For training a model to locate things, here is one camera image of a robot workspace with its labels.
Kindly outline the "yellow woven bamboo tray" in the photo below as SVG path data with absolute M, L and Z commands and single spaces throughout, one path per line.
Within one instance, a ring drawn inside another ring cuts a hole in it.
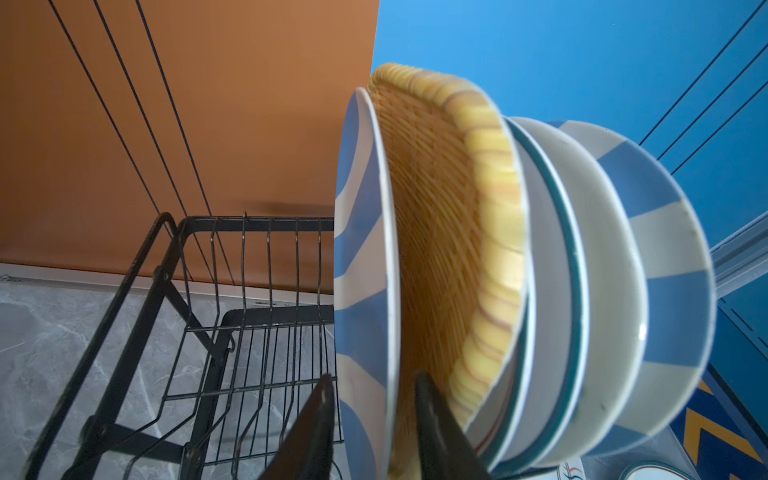
M 392 479 L 420 477 L 415 380 L 429 374 L 461 427 L 511 359 L 527 289 L 529 203 L 501 113 L 472 82 L 388 63 L 368 92 L 390 174 L 401 356 Z

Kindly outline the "white plate red characters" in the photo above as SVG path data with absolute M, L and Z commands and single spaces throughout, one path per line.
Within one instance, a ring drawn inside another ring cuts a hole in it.
M 465 432 L 487 470 L 492 470 L 504 457 L 522 418 L 535 345 L 535 327 L 530 325 L 530 317 L 526 309 L 510 362 Z

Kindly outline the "cream plate floral drawing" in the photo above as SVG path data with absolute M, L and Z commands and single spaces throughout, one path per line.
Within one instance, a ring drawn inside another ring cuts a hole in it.
M 589 344 L 585 378 L 564 434 L 542 464 L 590 452 L 618 419 L 638 378 L 649 306 L 639 249 L 620 197 L 596 158 L 554 126 L 517 117 L 564 184 L 586 255 Z

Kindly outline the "blue white striped plate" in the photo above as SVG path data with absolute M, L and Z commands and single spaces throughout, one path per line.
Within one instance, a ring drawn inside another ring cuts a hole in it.
M 715 275 L 695 209 L 668 170 L 644 148 L 605 127 L 556 121 L 611 179 L 639 247 L 649 327 L 635 387 L 593 456 L 634 448 L 658 434 L 695 393 L 711 353 Z

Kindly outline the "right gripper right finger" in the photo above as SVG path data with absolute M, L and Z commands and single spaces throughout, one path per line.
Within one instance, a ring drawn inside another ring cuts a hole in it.
M 491 479 L 427 372 L 415 380 L 415 412 L 422 479 Z

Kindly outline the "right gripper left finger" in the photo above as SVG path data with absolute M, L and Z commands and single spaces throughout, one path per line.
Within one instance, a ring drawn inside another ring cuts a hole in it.
M 259 479 L 328 480 L 333 460 L 334 426 L 334 387 L 332 377 L 324 374 Z

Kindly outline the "black wire dish rack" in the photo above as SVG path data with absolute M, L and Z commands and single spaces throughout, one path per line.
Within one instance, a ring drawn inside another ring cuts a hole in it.
M 329 479 L 348 477 L 329 218 L 160 214 L 63 367 L 25 479 L 259 479 L 324 374 Z

